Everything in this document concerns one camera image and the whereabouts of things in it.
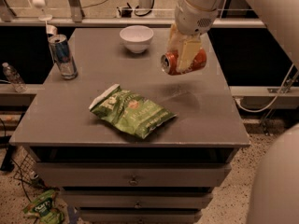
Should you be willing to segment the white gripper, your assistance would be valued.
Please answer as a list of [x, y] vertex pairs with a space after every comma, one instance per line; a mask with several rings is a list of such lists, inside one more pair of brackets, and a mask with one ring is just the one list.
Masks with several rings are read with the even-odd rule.
[[178, 0], [175, 8], [175, 23], [170, 27], [167, 51], [178, 53], [177, 71], [187, 71], [202, 47], [198, 36], [209, 31], [218, 15], [217, 9], [205, 9], [188, 0]]

